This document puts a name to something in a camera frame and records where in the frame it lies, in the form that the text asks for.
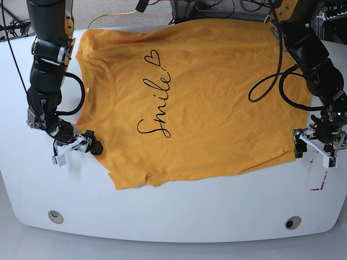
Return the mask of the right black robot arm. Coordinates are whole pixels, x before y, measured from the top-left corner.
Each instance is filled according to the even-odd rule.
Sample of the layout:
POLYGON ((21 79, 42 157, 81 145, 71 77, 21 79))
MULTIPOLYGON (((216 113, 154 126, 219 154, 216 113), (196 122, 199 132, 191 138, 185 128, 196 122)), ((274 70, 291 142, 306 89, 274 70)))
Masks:
POLYGON ((31 48, 34 60, 27 95, 28 126, 46 132, 54 139, 54 145, 70 145, 78 141, 73 145, 74 150, 101 155, 103 146, 93 131, 76 135, 72 124, 62 120, 62 116, 76 114, 85 100, 81 79, 67 72, 75 43, 73 2, 27 1, 27 7, 36 34, 31 48), (57 110, 62 100, 61 86, 65 77, 75 79, 81 88, 81 100, 70 112, 57 110))

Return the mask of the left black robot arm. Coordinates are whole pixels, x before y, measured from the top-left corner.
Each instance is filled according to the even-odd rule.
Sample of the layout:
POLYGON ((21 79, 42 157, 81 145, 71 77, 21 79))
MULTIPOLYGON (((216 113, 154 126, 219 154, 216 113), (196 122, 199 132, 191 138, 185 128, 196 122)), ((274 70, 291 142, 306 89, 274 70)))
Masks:
POLYGON ((319 13, 324 1, 270 1, 272 23, 277 28, 280 46, 295 61, 280 78, 279 92, 290 106, 309 112, 312 124, 306 129, 293 131, 295 157, 300 158, 307 146, 315 147, 320 141, 324 147, 320 153, 326 157, 328 167, 337 166, 337 153, 346 145, 346 92, 342 73, 333 65, 329 52, 316 36, 309 23, 319 13), (291 101, 284 93, 285 79, 300 69, 310 93, 318 97, 320 107, 309 107, 291 101))

